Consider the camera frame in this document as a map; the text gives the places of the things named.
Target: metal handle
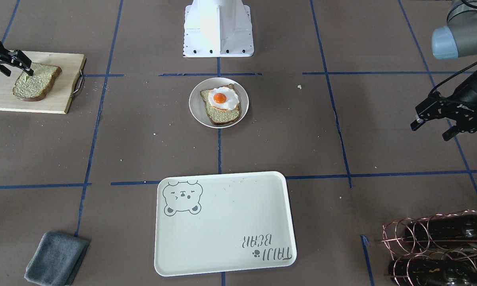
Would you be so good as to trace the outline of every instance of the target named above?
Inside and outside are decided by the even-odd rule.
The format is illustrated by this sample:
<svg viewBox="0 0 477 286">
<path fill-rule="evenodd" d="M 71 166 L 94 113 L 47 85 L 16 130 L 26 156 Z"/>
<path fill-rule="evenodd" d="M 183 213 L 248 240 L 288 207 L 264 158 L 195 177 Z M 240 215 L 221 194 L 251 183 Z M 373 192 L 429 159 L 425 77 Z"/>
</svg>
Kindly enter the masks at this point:
<svg viewBox="0 0 477 286">
<path fill-rule="evenodd" d="M 76 95 L 81 91 L 84 83 L 85 83 L 85 77 L 84 77 L 84 74 L 83 74 L 83 69 L 80 69 L 80 76 L 79 76 L 78 81 L 75 85 L 75 89 L 73 91 L 73 94 L 71 94 L 72 98 L 75 98 Z"/>
</svg>

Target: white bowl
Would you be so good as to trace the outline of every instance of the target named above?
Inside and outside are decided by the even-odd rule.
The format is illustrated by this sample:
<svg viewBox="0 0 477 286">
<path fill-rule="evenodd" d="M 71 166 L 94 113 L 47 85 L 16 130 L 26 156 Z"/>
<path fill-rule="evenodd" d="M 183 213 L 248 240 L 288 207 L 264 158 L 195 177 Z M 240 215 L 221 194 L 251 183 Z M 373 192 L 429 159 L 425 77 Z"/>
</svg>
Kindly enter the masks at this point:
<svg viewBox="0 0 477 286">
<path fill-rule="evenodd" d="M 215 89 L 217 87 L 229 85 L 230 83 L 235 85 L 235 91 L 238 95 L 238 100 L 240 101 L 240 118 L 238 118 L 237 121 L 226 125 L 215 125 L 210 121 L 210 118 L 208 118 L 208 115 L 206 114 L 205 103 L 201 99 L 200 91 L 205 89 Z M 244 118 L 247 110 L 249 109 L 249 96 L 247 96 L 247 92 L 242 85 L 240 85 L 240 83 L 237 83 L 236 81 L 229 78 L 213 77 L 198 83 L 198 85 L 193 89 L 191 95 L 189 96 L 189 109 L 191 110 L 191 114 L 194 116 L 194 118 L 196 118 L 196 120 L 202 125 L 211 128 L 226 128 L 237 124 L 240 122 L 240 120 L 242 120 L 242 118 Z"/>
</svg>

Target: wooden cutting board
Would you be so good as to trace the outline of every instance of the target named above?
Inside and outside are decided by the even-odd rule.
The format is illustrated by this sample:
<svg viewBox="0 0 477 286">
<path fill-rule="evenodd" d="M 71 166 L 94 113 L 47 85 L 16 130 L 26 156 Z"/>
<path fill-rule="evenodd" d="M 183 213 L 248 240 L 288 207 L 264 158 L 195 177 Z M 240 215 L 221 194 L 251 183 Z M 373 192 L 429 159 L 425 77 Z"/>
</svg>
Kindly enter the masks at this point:
<svg viewBox="0 0 477 286">
<path fill-rule="evenodd" d="M 59 66 L 62 73 L 55 81 L 46 98 L 37 102 L 26 102 L 13 95 L 13 87 L 22 70 L 6 65 L 11 70 L 7 77 L 0 72 L 0 110 L 12 112 L 41 112 L 67 114 L 72 93 L 85 64 L 84 54 L 59 54 L 52 52 L 24 51 L 32 62 Z"/>
</svg>

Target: fried egg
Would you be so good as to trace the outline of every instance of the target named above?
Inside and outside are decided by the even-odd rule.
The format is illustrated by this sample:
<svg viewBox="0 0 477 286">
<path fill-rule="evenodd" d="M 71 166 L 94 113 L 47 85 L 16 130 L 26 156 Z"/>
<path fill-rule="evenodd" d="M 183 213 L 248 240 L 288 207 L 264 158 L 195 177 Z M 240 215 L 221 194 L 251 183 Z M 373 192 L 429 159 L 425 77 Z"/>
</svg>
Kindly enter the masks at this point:
<svg viewBox="0 0 477 286">
<path fill-rule="evenodd" d="M 213 108 L 228 111 L 233 110 L 240 103 L 238 95 L 229 87 L 218 87 L 208 93 L 208 103 Z"/>
</svg>

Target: light blue robot joint cap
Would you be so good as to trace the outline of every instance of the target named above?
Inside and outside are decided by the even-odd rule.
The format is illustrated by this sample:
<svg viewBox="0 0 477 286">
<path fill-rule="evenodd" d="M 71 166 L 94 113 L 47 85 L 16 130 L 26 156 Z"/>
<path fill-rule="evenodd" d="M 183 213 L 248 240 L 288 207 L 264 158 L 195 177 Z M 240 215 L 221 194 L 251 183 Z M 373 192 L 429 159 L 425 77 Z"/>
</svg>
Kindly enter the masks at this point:
<svg viewBox="0 0 477 286">
<path fill-rule="evenodd" d="M 433 55 L 437 60 L 459 58 L 458 47 L 448 26 L 433 32 Z"/>
</svg>

